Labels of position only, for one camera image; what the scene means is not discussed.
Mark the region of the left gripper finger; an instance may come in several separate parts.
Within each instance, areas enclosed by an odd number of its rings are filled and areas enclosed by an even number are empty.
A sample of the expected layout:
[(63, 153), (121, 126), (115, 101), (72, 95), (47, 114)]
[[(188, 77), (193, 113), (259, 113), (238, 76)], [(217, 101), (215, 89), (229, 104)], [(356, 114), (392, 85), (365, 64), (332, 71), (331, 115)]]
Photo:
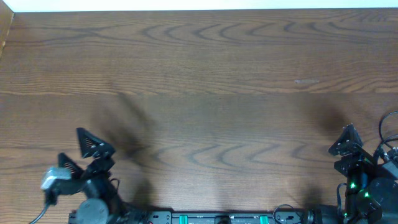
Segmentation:
[(81, 179), (84, 173), (84, 170), (65, 153), (60, 153), (58, 155), (58, 166), (69, 170), (72, 175), (72, 179)]
[(112, 145), (91, 134), (85, 128), (77, 128), (76, 133), (82, 158), (94, 157), (95, 159), (106, 159), (110, 158), (115, 153), (115, 149)]

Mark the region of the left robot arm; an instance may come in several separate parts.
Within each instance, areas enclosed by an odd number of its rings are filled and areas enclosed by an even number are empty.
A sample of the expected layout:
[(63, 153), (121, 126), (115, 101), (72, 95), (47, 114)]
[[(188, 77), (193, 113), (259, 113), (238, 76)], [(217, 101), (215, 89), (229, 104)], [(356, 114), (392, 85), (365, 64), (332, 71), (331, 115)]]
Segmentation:
[(77, 128), (76, 133), (81, 157), (93, 160), (83, 169), (66, 154), (58, 155), (58, 166), (65, 168), (71, 179), (61, 181), (57, 192), (86, 195), (86, 200), (70, 214), (70, 223), (146, 223), (147, 212), (123, 201), (113, 185), (110, 170), (115, 165), (114, 147), (84, 128)]

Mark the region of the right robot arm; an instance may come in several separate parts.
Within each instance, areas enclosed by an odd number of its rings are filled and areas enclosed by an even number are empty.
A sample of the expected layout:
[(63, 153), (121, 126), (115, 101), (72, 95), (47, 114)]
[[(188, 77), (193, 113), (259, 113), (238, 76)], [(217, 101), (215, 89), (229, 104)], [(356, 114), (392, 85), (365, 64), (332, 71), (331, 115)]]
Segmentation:
[(347, 179), (344, 207), (340, 191), (336, 191), (340, 223), (397, 223), (397, 148), (387, 152), (382, 148), (395, 140), (393, 136), (382, 140), (371, 155), (349, 124), (329, 148), (331, 155), (341, 156), (334, 169)]

